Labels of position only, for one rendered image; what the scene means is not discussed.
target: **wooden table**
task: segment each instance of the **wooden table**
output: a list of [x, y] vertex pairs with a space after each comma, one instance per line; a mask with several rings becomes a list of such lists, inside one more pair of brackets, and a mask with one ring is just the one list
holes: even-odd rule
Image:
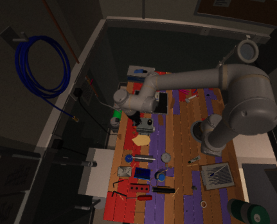
[[[127, 91], [134, 93], [142, 84], [128, 82]], [[138, 147], [132, 141], [137, 135], [132, 127], [132, 120], [126, 114], [121, 116], [120, 129], [116, 142], [114, 160], [111, 169], [111, 178], [105, 206], [104, 220], [141, 223], [141, 224], [181, 224], [181, 223], [241, 223], [231, 217], [227, 211], [227, 202], [231, 198], [244, 200], [242, 184], [238, 171], [237, 157], [233, 147], [233, 141], [228, 142], [222, 152], [222, 157], [207, 156], [201, 153], [201, 144], [196, 142], [190, 133], [190, 126], [198, 120], [204, 120], [208, 115], [216, 113], [221, 115], [224, 109], [223, 100], [219, 89], [187, 89], [189, 95], [179, 91], [169, 90], [168, 115], [141, 114], [142, 117], [153, 118], [156, 131], [150, 135], [150, 144]], [[184, 100], [198, 94], [189, 104]], [[166, 172], [166, 180], [162, 186], [169, 186], [177, 190], [173, 194], [153, 195], [152, 201], [138, 201], [126, 199], [124, 196], [114, 194], [118, 191], [128, 197], [136, 197], [143, 193], [129, 192], [130, 183], [150, 184], [146, 180], [133, 178], [135, 167], [149, 168], [152, 170], [151, 177], [157, 170], [162, 169], [161, 155], [165, 152], [171, 154], [172, 159], [168, 163], [169, 170]], [[113, 183], [122, 178], [117, 177], [119, 166], [130, 165], [125, 163], [126, 154], [149, 154], [157, 160], [153, 163], [132, 162], [132, 176], [123, 182]], [[229, 162], [231, 173], [235, 182], [234, 187], [204, 191], [199, 165], [187, 166], [188, 161], [200, 155], [199, 165]], [[207, 203], [206, 208], [200, 206], [200, 201]]]

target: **tape roll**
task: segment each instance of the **tape roll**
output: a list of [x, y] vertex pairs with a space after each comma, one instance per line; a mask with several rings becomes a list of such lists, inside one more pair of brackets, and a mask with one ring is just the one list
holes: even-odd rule
[[205, 201], [201, 201], [201, 207], [204, 209], [206, 208], [206, 202]]

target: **coiled blue hose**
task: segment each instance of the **coiled blue hose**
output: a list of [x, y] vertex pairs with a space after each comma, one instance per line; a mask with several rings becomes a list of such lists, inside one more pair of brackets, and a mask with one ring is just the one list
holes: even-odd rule
[[[62, 59], [62, 63], [64, 65], [64, 77], [62, 79], [62, 82], [54, 89], [46, 89], [42, 87], [35, 80], [35, 77], [31, 73], [30, 65], [28, 64], [28, 52], [30, 50], [30, 47], [37, 41], [45, 41], [48, 44], [52, 45], [52, 47], [57, 51], [57, 53], [60, 55], [60, 58]], [[30, 90], [36, 96], [45, 100], [48, 104], [57, 108], [59, 111], [74, 118], [74, 116], [70, 115], [69, 113], [66, 113], [65, 111], [58, 108], [56, 105], [52, 104], [47, 100], [48, 98], [55, 98], [59, 96], [61, 93], [63, 93], [67, 89], [67, 86], [69, 85], [70, 76], [71, 76], [69, 59], [64, 49], [57, 41], [53, 40], [51, 37], [33, 36], [29, 38], [28, 42], [21, 42], [18, 45], [15, 52], [15, 66], [21, 82], [24, 84], [25, 87], [28, 88], [28, 90]]]

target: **robotic arm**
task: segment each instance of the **robotic arm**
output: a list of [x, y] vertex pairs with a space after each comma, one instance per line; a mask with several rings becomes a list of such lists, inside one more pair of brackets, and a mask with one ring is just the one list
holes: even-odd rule
[[139, 95], [120, 89], [114, 94], [116, 107], [136, 124], [139, 112], [152, 113], [157, 90], [220, 88], [227, 90], [228, 104], [222, 116], [210, 115], [191, 130], [201, 142], [201, 152], [221, 156], [226, 144], [237, 135], [257, 135], [277, 125], [277, 105], [268, 75], [261, 69], [245, 64], [228, 64], [210, 70], [187, 71], [168, 75], [150, 72]]

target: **red tool handle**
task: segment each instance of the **red tool handle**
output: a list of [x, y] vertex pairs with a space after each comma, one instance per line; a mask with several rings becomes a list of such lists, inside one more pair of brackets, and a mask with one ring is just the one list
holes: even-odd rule
[[138, 201], [151, 201], [153, 199], [152, 195], [140, 195], [137, 197]]

